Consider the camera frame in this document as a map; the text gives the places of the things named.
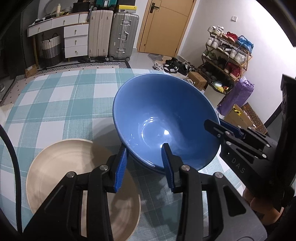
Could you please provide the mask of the right hand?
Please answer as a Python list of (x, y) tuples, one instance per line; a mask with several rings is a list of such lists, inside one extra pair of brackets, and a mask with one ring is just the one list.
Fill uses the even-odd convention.
[(243, 198), (249, 203), (252, 210), (262, 215), (260, 220), (263, 225), (272, 225), (276, 223), (284, 211), (283, 207), (278, 211), (272, 204), (255, 198), (247, 188), (243, 191)]

